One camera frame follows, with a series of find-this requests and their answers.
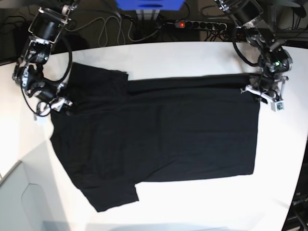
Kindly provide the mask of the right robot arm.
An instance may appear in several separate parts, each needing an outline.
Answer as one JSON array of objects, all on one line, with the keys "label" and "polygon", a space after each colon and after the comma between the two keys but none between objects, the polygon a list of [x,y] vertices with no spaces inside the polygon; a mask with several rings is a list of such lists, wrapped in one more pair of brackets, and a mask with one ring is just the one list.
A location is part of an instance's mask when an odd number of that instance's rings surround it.
[{"label": "right robot arm", "polygon": [[[73,105],[71,100],[61,94],[73,64],[72,48],[63,36],[63,31],[78,3],[77,0],[68,0],[56,9],[39,7],[28,28],[30,35],[27,45],[15,64],[12,79],[20,87],[24,100],[31,97],[38,99],[36,108],[32,110],[35,116],[48,116],[52,110],[67,111]],[[44,77],[43,66],[59,40],[67,48],[68,65],[59,80],[50,80]]]}]

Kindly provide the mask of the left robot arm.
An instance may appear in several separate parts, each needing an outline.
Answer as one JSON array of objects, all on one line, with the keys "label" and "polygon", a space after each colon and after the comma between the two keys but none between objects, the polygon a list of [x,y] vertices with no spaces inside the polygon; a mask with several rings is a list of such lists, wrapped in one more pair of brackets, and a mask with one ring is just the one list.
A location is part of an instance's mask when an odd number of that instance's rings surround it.
[{"label": "left robot arm", "polygon": [[260,76],[255,77],[243,92],[257,95],[274,107],[274,111],[283,109],[282,93],[292,66],[290,54],[282,48],[282,41],[275,37],[270,26],[262,17],[263,9],[255,0],[217,0],[216,4],[235,25],[232,43],[236,52],[236,34],[238,29],[245,33],[247,43],[258,49],[258,61],[250,63],[243,55],[240,58],[250,66],[261,68]]}]

